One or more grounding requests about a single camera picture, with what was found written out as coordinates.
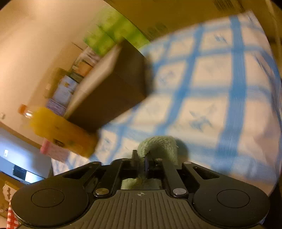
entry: checkered fabric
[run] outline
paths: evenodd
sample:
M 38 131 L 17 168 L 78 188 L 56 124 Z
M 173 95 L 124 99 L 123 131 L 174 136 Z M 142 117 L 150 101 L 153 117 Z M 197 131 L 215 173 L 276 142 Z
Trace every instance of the checkered fabric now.
M 19 226 L 19 222 L 15 218 L 10 202 L 8 209 L 7 229 L 16 229 L 18 226 Z
M 152 72 L 148 98 L 105 125 L 91 161 L 131 157 L 147 137 L 178 140 L 180 161 L 192 161 L 261 188 L 281 169 L 280 76 L 252 12 L 164 36 L 145 46 Z M 52 160 L 54 174 L 88 159 Z

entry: cardboard box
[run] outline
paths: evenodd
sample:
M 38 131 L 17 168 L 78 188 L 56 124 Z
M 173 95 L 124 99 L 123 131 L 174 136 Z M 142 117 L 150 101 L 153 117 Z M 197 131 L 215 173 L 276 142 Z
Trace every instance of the cardboard box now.
M 210 19 L 252 10 L 266 36 L 274 41 L 275 31 L 265 0 L 105 0 L 127 17 L 148 39 Z M 282 37 L 282 10 L 273 3 Z
M 79 84 L 64 117 L 93 133 L 145 97 L 145 58 L 124 40 Z

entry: blue wall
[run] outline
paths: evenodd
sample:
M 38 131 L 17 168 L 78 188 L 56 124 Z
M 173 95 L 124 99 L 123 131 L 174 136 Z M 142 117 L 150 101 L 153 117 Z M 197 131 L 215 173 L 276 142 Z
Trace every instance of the blue wall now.
M 7 157 L 4 157 L 5 149 L 9 151 Z M 41 154 L 39 149 L 2 128 L 0 128 L 0 157 L 31 173 L 45 178 L 48 176 L 52 166 L 50 157 Z M 0 170 L 2 170 L 2 166 L 4 166 L 2 161 L 3 160 L 0 161 Z

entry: plastic bottle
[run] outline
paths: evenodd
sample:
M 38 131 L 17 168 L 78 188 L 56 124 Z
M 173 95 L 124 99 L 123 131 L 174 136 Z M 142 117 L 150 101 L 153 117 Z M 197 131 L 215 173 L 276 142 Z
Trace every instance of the plastic bottle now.
M 22 104 L 18 112 L 29 119 L 29 126 L 36 135 L 84 157 L 94 152 L 98 142 L 96 135 L 90 135 L 48 108 L 32 110 Z

